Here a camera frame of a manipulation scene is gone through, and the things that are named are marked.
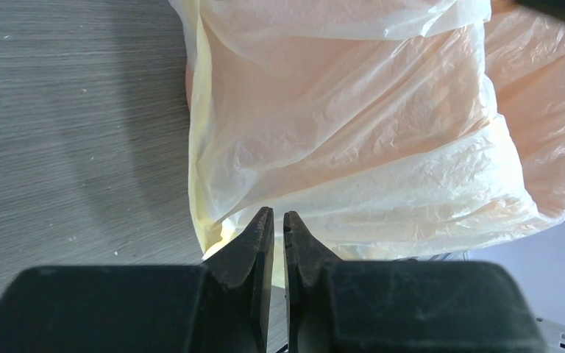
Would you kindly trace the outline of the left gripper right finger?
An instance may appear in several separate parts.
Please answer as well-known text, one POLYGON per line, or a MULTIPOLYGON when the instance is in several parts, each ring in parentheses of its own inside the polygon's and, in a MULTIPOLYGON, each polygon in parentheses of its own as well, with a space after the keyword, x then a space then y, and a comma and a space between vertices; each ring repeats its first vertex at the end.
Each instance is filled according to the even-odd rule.
POLYGON ((290 352, 545 352, 512 276, 470 261, 343 260, 283 221, 290 352))

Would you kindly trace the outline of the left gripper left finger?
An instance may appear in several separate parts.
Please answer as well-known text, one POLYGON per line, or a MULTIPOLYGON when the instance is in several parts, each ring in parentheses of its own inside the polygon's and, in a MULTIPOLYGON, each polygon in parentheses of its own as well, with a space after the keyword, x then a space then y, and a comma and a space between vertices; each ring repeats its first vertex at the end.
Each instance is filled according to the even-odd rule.
POLYGON ((38 266, 0 298, 0 352, 264 352, 274 213, 198 265, 38 266))

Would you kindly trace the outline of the pale yellow trash bag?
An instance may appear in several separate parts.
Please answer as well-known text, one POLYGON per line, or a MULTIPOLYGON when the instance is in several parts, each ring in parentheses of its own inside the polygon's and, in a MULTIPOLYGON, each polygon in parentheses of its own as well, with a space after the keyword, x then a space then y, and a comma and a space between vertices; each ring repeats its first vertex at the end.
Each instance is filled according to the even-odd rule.
POLYGON ((193 67, 206 257, 261 207, 346 259, 432 257, 565 220, 565 24, 509 1, 173 1, 193 67))

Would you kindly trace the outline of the orange plastic trash bin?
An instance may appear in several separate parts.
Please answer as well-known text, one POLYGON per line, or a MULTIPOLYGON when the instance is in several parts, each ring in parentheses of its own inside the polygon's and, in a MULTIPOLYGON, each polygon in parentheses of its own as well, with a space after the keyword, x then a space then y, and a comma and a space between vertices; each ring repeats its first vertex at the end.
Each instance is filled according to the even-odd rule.
POLYGON ((187 63, 185 67, 185 95, 189 112, 191 112, 192 108, 193 75, 193 67, 190 63, 187 63))

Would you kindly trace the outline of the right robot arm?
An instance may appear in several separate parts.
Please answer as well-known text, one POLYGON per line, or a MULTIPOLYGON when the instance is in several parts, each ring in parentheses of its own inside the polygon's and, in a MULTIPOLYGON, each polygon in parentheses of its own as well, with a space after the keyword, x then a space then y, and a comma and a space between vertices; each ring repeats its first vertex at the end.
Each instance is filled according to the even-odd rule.
POLYGON ((547 344, 547 351, 565 353, 565 325, 542 317, 536 317, 536 323, 547 344))

